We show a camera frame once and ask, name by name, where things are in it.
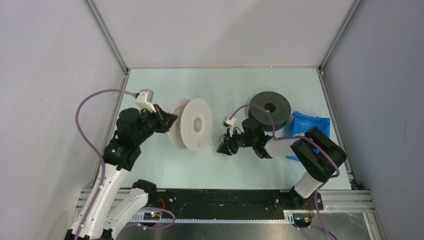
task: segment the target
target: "white cylinder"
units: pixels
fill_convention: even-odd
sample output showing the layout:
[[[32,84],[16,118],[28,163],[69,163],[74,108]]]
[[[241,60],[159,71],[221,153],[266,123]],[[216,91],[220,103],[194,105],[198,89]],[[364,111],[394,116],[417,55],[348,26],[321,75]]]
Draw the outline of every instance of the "white cylinder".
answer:
[[[309,196],[317,190],[317,188],[323,184],[320,181],[315,180],[309,173],[306,171],[302,178],[294,185],[294,190],[302,198],[307,199]]]

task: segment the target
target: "spool hole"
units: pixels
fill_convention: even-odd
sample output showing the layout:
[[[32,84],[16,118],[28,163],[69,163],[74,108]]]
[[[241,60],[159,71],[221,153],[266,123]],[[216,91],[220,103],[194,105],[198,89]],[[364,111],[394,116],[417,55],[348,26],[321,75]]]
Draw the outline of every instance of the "spool hole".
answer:
[[[193,122],[193,128],[198,133],[202,129],[202,120],[200,118],[196,118]]]
[[[276,110],[276,106],[272,103],[265,104],[265,111],[268,113],[273,113]]]

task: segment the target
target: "white table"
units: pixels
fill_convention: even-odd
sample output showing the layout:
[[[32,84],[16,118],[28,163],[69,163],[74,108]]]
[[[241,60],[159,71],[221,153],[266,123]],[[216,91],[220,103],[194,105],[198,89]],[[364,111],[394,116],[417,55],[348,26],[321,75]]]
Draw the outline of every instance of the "white table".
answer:
[[[274,91],[286,97],[292,112],[330,117],[314,68],[132,69],[126,90],[138,92],[141,89],[153,90],[153,103],[165,111],[183,98],[204,99],[213,114],[216,144],[219,136],[226,132],[221,125],[224,116],[231,115],[263,91]],[[133,97],[124,96],[119,111],[126,108],[137,108]],[[247,109],[235,117],[241,128]],[[283,134],[290,121],[277,136]],[[333,125],[330,138],[337,143]],[[181,150],[172,145],[167,134],[155,133],[141,145],[141,155],[122,187],[130,187],[138,179],[144,179],[157,184],[158,188],[290,189],[304,172],[299,161],[286,157],[260,159],[251,148],[240,148],[236,155],[222,156],[216,153],[212,139],[199,152]],[[340,176],[331,179],[323,189],[351,189],[344,164],[340,166]]]

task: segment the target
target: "black spool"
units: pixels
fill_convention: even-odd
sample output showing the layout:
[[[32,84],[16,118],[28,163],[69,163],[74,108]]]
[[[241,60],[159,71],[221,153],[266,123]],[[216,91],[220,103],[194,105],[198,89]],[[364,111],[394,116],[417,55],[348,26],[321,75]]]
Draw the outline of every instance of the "black spool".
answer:
[[[292,113],[289,101],[282,95],[273,91],[263,91],[256,94],[250,104],[258,105],[271,115],[275,124],[275,131],[282,129]],[[249,107],[249,118],[258,121],[264,132],[272,132],[273,124],[267,114],[257,107]]]

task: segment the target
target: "blue plastic container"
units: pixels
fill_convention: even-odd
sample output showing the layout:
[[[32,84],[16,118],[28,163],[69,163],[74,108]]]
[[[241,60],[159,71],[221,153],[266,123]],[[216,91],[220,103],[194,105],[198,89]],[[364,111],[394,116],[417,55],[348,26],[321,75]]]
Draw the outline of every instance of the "blue plastic container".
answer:
[[[327,137],[330,137],[330,118],[308,116],[298,111],[294,111],[291,115],[293,116],[293,120],[291,121],[290,127],[288,128],[289,136],[301,134],[312,127],[316,127]],[[299,161],[299,158],[296,156],[287,156],[287,158]]]

